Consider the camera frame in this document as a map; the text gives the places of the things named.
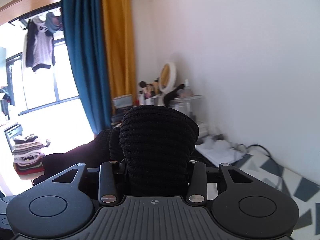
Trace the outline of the black ribbed knit garment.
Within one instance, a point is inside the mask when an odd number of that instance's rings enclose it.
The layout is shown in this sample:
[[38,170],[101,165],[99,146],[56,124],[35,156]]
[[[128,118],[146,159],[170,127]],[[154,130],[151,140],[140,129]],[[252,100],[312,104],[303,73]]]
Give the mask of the black ribbed knit garment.
[[66,153],[43,157],[44,174],[37,185],[77,164],[88,168],[116,160],[124,171],[115,176],[117,190],[126,196],[184,195],[188,187],[188,159],[195,150],[199,127],[187,115],[165,106],[137,106],[120,127],[101,131],[91,142]]

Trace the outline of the white paper sheets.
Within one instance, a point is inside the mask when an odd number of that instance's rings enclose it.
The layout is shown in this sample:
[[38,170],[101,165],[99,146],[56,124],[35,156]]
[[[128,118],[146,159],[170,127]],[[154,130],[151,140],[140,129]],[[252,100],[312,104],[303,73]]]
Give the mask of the white paper sheets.
[[202,144],[195,146],[195,150],[215,166],[223,163],[233,164],[245,156],[244,153],[231,146],[229,142],[214,140],[213,137],[205,137]]

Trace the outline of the clear acrylic cosmetic organizer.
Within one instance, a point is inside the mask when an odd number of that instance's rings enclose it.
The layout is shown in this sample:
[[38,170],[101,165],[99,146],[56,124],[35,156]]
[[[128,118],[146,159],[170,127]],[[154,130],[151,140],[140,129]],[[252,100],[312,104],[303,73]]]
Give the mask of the clear acrylic cosmetic organizer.
[[177,96],[170,100],[168,105],[193,119],[199,127],[199,138],[206,137],[209,135],[206,100],[204,96],[193,92],[188,79],[185,79],[183,85],[184,87],[176,91]]

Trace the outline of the geometric patterned table mat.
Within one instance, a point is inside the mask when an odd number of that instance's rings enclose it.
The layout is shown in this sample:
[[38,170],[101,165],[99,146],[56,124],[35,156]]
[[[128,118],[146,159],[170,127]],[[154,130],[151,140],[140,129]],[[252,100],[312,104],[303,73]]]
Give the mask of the geometric patterned table mat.
[[277,164],[259,146],[234,166],[291,197],[299,208],[293,239],[319,239],[319,185]]

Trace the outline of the white makeup brush cup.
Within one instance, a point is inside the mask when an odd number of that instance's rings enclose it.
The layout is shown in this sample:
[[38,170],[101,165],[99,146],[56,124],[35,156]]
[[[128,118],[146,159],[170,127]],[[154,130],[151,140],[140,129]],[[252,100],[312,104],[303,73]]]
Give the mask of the white makeup brush cup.
[[159,89],[159,79],[155,79],[152,83],[140,81],[140,91],[138,93],[138,100],[140,105],[159,105],[161,91]]

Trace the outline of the round white vanity mirror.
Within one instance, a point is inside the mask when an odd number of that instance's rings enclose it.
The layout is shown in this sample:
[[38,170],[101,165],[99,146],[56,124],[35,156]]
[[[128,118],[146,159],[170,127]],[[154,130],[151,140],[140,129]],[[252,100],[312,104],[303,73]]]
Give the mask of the round white vanity mirror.
[[159,76],[159,90],[162,93],[168,94],[172,91],[176,82],[176,75],[176,65],[173,62],[168,62],[163,66]]

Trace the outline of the hanging grey black shirt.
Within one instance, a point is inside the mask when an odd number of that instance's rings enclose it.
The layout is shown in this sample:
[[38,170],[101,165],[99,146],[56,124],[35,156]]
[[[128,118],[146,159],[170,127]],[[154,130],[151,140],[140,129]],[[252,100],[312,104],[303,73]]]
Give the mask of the hanging grey black shirt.
[[36,16],[28,22],[25,66],[33,72],[55,65],[54,36],[45,22]]

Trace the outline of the teal blue curtain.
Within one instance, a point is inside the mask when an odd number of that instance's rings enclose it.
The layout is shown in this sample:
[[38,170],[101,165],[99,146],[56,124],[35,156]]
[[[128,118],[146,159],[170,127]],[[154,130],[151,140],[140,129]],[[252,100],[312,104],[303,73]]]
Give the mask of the teal blue curtain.
[[94,134],[111,127],[101,0],[61,0],[65,42],[74,81]]

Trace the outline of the mustard yellow curtain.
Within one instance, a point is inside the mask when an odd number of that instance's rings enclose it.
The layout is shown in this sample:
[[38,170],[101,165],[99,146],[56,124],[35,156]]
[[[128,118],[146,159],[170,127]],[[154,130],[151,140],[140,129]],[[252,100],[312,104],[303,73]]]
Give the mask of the mustard yellow curtain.
[[111,97],[136,95],[131,0],[101,0]]

